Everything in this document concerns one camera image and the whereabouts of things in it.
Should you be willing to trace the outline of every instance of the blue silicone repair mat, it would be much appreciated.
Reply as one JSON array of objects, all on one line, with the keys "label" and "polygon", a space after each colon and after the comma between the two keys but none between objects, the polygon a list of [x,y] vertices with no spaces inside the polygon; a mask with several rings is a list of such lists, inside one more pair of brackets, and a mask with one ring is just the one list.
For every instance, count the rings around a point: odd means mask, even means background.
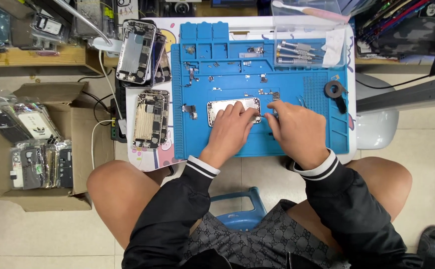
[{"label": "blue silicone repair mat", "polygon": [[[297,39],[286,41],[301,42]],[[318,47],[325,43],[324,39],[313,41],[320,44]],[[279,92],[280,99],[291,104],[300,105],[298,97],[303,98],[309,109],[326,117],[327,147],[337,154],[348,153],[348,115],[340,114],[335,101],[324,94],[325,84],[334,79],[347,88],[346,66],[274,67],[274,40],[230,41],[228,24],[223,22],[181,24],[180,42],[171,46],[176,159],[199,156],[207,145],[211,132],[207,119],[209,101],[259,98],[261,113],[272,113],[266,107],[272,101],[272,95],[259,94],[260,89],[262,93]],[[264,57],[239,58],[239,53],[248,52],[247,49],[253,46],[263,47]],[[186,66],[195,66],[194,77],[199,79],[193,80],[190,87],[185,87],[190,76]],[[261,82],[262,74],[267,79],[265,83]],[[183,104],[196,106],[196,120],[182,111]],[[247,143],[237,156],[284,155],[271,132],[267,120],[262,117],[262,121],[252,127]]]}]

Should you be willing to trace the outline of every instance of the patterned shorts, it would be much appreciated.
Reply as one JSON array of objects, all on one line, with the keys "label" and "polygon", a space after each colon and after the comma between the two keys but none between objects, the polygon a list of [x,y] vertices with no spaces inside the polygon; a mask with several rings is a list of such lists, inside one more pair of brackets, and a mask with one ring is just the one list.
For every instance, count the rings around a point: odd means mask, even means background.
[{"label": "patterned shorts", "polygon": [[322,268],[348,269],[346,259],[333,248],[304,229],[285,212],[296,205],[289,200],[279,203],[251,231],[231,230],[209,212],[184,246],[184,258],[214,248],[229,261],[249,267],[286,266],[287,252],[312,260]]}]

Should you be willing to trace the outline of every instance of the plastic stool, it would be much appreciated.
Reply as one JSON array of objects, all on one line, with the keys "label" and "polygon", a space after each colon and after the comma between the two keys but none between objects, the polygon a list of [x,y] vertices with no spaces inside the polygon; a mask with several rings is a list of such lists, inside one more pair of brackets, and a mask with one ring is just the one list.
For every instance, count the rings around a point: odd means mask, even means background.
[{"label": "plastic stool", "polygon": [[211,202],[238,197],[249,197],[254,209],[250,211],[238,211],[220,215],[217,217],[217,219],[230,229],[241,231],[252,230],[267,214],[267,211],[262,204],[261,197],[259,197],[259,189],[257,187],[249,188],[248,192],[228,193],[214,196],[211,197]]}]

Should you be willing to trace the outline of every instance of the black tape roll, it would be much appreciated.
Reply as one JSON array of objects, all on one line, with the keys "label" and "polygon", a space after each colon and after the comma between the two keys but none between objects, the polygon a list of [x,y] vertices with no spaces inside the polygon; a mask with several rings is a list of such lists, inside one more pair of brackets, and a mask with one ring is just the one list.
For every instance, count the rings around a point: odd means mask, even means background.
[{"label": "black tape roll", "polygon": [[[333,92],[332,88],[336,86],[337,87],[337,91]],[[342,86],[342,84],[340,84],[340,82],[338,82],[337,80],[332,80],[327,82],[326,86],[325,86],[325,92],[326,95],[330,98],[337,98],[340,97],[342,95],[342,92],[345,92],[346,89],[344,88],[344,86]]]}]

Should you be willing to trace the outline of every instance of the jacket sleeve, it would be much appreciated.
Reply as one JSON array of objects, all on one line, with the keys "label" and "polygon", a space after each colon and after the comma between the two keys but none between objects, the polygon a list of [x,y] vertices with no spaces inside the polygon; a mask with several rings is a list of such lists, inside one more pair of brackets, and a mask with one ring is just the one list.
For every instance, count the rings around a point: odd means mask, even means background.
[{"label": "jacket sleeve", "polygon": [[317,168],[294,171],[306,182],[310,205],[329,228],[352,268],[419,268],[421,259],[407,247],[390,215],[372,196],[363,178],[344,167],[332,150]]},{"label": "jacket sleeve", "polygon": [[164,184],[144,208],[131,232],[122,268],[178,267],[189,229],[209,211],[209,185],[219,172],[190,156],[181,177]]}]

